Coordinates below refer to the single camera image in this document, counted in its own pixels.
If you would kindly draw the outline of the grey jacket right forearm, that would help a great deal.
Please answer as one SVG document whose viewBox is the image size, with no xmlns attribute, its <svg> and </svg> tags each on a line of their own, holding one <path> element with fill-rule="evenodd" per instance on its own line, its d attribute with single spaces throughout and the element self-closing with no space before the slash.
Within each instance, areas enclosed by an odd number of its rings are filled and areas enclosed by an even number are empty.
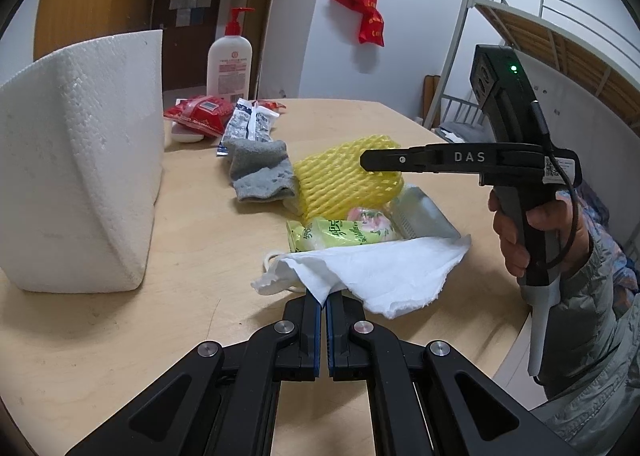
<svg viewBox="0 0 640 456">
<path fill-rule="evenodd" d="M 534 414 L 581 455 L 605 455 L 639 410 L 639 300 L 614 311 L 613 254 L 598 232 L 574 242 L 551 309 Z"/>
</svg>

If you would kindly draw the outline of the person's right hand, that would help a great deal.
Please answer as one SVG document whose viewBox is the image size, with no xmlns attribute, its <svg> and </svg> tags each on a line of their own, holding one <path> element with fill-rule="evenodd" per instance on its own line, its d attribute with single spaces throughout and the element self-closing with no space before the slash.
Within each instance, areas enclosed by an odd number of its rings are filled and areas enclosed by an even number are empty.
<svg viewBox="0 0 640 456">
<path fill-rule="evenodd" d="M 564 279 L 577 273 L 591 255 L 591 239 L 582 211 L 573 208 L 567 196 L 556 195 L 555 200 L 526 213 L 526 236 L 520 226 L 503 212 L 498 195 L 489 193 L 488 209 L 494 214 L 492 227 L 498 235 L 500 251 L 511 275 L 524 277 L 535 257 L 554 258 L 569 239 L 572 245 L 560 263 L 554 267 Z"/>
</svg>

